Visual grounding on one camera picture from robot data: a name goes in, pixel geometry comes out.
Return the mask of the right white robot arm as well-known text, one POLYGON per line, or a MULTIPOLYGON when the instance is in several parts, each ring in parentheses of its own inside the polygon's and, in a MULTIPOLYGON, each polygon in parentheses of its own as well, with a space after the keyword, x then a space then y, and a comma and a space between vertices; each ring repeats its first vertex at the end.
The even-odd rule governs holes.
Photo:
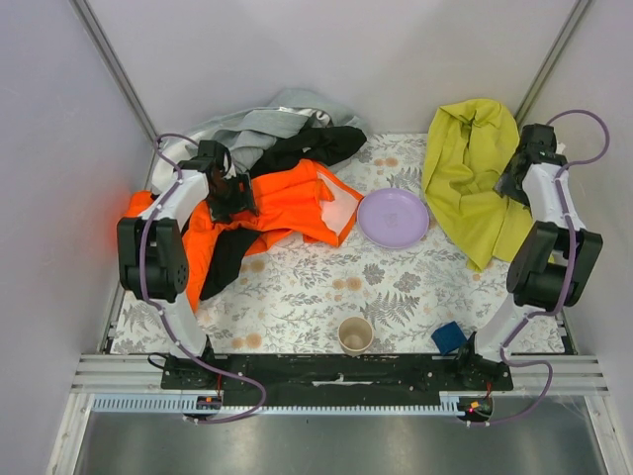
POLYGON ((505 352, 536 317, 554 317, 581 298, 603 246, 579 217, 569 189, 571 164, 557 151, 554 128, 524 127, 496 191, 526 207, 532 227, 510 263, 507 297, 494 317, 462 345, 458 368, 501 372, 505 352))

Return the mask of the orange cloth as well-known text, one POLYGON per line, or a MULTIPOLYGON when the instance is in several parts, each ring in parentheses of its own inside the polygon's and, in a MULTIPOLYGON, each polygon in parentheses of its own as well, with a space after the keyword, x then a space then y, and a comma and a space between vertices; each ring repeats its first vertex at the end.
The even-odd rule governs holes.
MULTIPOLYGON (((252 189, 257 216, 245 211, 234 215, 229 223, 214 222, 200 204, 183 229, 186 255, 193 264, 193 281, 186 289, 193 309, 201 302, 202 287, 221 232, 238 228, 261 232, 245 257, 265 252, 293 233, 301 234, 306 242, 338 247, 353 228, 363 199, 326 167, 308 159, 288 171, 255 178, 252 189)), ((134 193, 123 218, 137 216, 157 197, 148 191, 134 193)))

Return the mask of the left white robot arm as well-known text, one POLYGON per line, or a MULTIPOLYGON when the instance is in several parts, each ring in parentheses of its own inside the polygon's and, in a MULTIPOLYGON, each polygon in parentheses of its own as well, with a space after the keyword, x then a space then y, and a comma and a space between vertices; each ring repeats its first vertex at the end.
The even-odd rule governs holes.
POLYGON ((190 141, 191 159, 178 163, 160 149, 156 154, 173 169, 167 188, 147 209, 117 224, 119 275, 123 288, 154 308, 171 340, 171 353, 199 357, 208 338, 199 327, 186 295, 193 264, 186 255, 183 229, 203 204, 211 218, 229 223, 240 212, 258 213, 251 179, 239 172, 227 147, 216 141, 190 141))

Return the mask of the purple plate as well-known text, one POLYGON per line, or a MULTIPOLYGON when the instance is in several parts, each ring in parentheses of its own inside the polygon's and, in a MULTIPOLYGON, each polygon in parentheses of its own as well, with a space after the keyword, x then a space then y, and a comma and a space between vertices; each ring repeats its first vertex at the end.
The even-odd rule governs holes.
POLYGON ((384 188, 362 199, 357 209, 357 224, 372 243, 388 249, 404 249, 424 238, 430 217, 416 194, 384 188))

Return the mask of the yellow cloth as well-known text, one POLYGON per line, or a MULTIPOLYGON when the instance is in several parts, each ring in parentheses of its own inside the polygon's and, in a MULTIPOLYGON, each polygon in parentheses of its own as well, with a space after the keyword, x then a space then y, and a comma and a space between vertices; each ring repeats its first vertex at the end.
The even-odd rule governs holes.
POLYGON ((512 114, 492 99, 441 106, 429 126, 423 196, 473 270, 512 261, 532 227, 530 212, 495 190, 518 143, 512 114))

